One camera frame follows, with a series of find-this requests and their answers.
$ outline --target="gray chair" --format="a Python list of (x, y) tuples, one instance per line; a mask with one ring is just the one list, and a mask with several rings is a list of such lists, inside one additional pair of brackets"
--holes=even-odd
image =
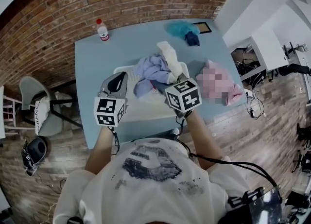
[[(28, 113), (30, 110), (30, 104), (33, 97), (42, 91), (45, 91), (50, 101), (56, 101), (55, 94), (45, 87), (42, 83), (31, 76), (23, 77), (19, 82), (19, 89), (22, 95), (22, 117), (23, 121), (35, 124), (33, 121), (30, 121), (25, 118), (25, 113)], [(59, 104), (53, 107), (53, 110), (59, 114), (62, 113), (61, 107)], [(47, 119), (44, 121), (42, 127), (40, 128), (39, 135), (43, 137), (53, 136), (60, 133), (63, 130), (63, 120), (52, 113), (49, 112)]]

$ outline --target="white bottle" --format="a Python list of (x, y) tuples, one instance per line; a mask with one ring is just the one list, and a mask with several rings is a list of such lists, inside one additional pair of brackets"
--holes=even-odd
[(102, 41), (108, 41), (109, 40), (109, 34), (108, 34), (108, 29), (105, 26), (105, 24), (102, 22), (102, 20), (99, 18), (96, 20), (97, 23), (97, 32), (98, 35), (100, 36)]

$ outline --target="white tray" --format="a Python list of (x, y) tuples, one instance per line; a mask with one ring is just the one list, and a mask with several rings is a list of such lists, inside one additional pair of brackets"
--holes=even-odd
[[(180, 62), (180, 65), (183, 68), (184, 75), (189, 78), (187, 65), (184, 62)], [(155, 94), (152, 102), (147, 102), (144, 100), (139, 100), (134, 95), (134, 86), (140, 80), (140, 76), (134, 73), (135, 67), (136, 66), (118, 67), (113, 72), (114, 74), (116, 74), (124, 71), (128, 74), (126, 92), (126, 97), (128, 99), (128, 108), (122, 118), (122, 122), (146, 121), (176, 116), (174, 111), (164, 103), (164, 96), (158, 96), (158, 94)]]

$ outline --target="light blue table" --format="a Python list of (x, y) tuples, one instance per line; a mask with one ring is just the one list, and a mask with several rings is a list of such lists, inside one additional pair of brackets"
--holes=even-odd
[[(102, 42), (93, 35), (75, 43), (75, 69), (80, 114), (90, 149), (95, 145), (100, 126), (93, 115), (94, 97), (104, 79), (113, 74), (115, 68), (135, 65), (140, 58), (159, 52), (156, 44), (168, 41), (176, 50), (179, 61), (188, 66), (190, 77), (195, 78), (207, 59), (221, 63), (231, 73), (234, 81), (242, 86), (234, 61), (220, 33), (210, 19), (188, 19), (189, 22), (206, 21), (211, 33), (200, 34), (200, 46), (189, 47), (185, 40), (166, 33), (164, 26), (171, 20), (142, 23), (109, 31), (110, 40)], [(211, 104), (206, 101), (197, 108), (204, 119), (231, 110), (246, 102), (245, 96), (232, 106)], [(124, 122), (118, 126), (120, 142), (150, 136), (178, 127), (174, 118), (153, 121)]]

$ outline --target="graphic print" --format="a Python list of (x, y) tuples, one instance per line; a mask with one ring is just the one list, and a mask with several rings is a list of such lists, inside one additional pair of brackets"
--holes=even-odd
[[(169, 179), (175, 179), (182, 172), (162, 148), (140, 145), (131, 152), (131, 155), (135, 159), (128, 157), (122, 166), (131, 177), (164, 182)], [(153, 164), (158, 163), (159, 166), (148, 168), (146, 164), (150, 164), (151, 160), (154, 159), (156, 161)]]

